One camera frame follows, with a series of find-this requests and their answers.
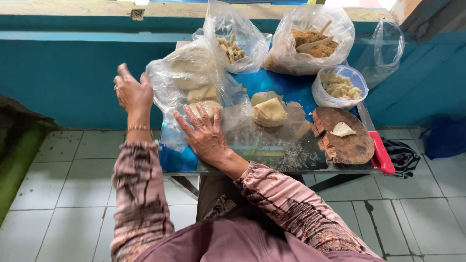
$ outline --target table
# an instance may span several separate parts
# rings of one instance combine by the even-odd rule
[[[304,116],[300,117],[313,123],[312,116],[309,113],[313,112],[317,107],[311,92],[311,85],[316,76],[290,76],[269,72],[264,69],[253,74],[232,74],[232,76],[247,89],[249,98],[257,92],[275,91],[277,94],[282,95],[283,101],[286,103],[298,102],[305,113]],[[350,112],[360,119],[356,107]],[[293,115],[293,112],[290,114],[288,110],[287,113],[288,118]],[[324,152],[319,149],[317,140],[313,135],[303,137],[299,141],[293,142],[292,145],[287,143],[274,144],[274,138],[282,138],[287,133],[296,131],[301,125],[301,121],[304,121],[304,119],[295,119],[295,125],[291,124],[288,130],[240,130],[225,134],[225,137],[229,146],[246,160],[259,162],[284,174],[336,174],[336,176],[328,180],[311,186],[310,188],[315,192],[361,177],[381,173],[374,168],[371,161],[362,165],[336,165],[327,161]],[[257,136],[257,133],[255,133],[257,131],[261,131],[263,135]],[[164,175],[170,176],[196,196],[198,194],[197,189],[184,176],[223,175],[214,167],[199,161],[189,147],[182,153],[166,148],[163,144],[161,144],[161,148],[160,162]]]

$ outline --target blue table top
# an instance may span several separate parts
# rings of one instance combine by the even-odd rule
[[[261,69],[253,74],[232,74],[233,78],[242,83],[247,89],[249,98],[253,94],[265,91],[275,91],[281,95],[286,103],[296,101],[302,105],[305,118],[313,123],[312,116],[309,115],[317,108],[312,97],[311,86],[316,76],[291,76],[278,74]],[[350,110],[359,118],[356,107]],[[182,153],[173,151],[161,144],[160,163],[164,172],[195,172],[199,171],[199,159],[194,155],[190,147],[187,147]],[[323,158],[323,152],[319,152],[320,158]],[[324,169],[325,166],[316,166],[316,169]]]

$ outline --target tiled floor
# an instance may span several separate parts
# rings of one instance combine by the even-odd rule
[[[420,132],[380,134],[422,154]],[[49,134],[0,229],[0,261],[111,261],[116,195],[110,174],[123,140],[123,131]],[[412,178],[369,177],[320,195],[389,262],[466,261],[466,156],[422,156]],[[304,179],[311,186],[328,177]],[[188,179],[198,185],[198,177]],[[165,178],[176,230],[194,223],[197,208],[179,187]]]

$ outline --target knife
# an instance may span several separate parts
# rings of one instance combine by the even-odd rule
[[[387,150],[385,149],[384,143],[380,138],[372,120],[370,119],[369,112],[367,111],[366,105],[363,101],[356,104],[359,116],[361,117],[361,122],[364,127],[369,132],[372,141],[374,141],[374,156],[370,159],[375,169],[382,171],[384,174],[392,175],[395,173],[395,167],[391,162],[390,156],[388,155]]]

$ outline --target patterned sleeve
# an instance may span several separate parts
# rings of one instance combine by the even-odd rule
[[[113,167],[116,189],[112,261],[131,262],[151,245],[174,232],[164,193],[158,143],[121,145]]]
[[[251,204],[320,252],[356,251],[379,257],[321,197],[301,182],[251,162],[234,183]]]

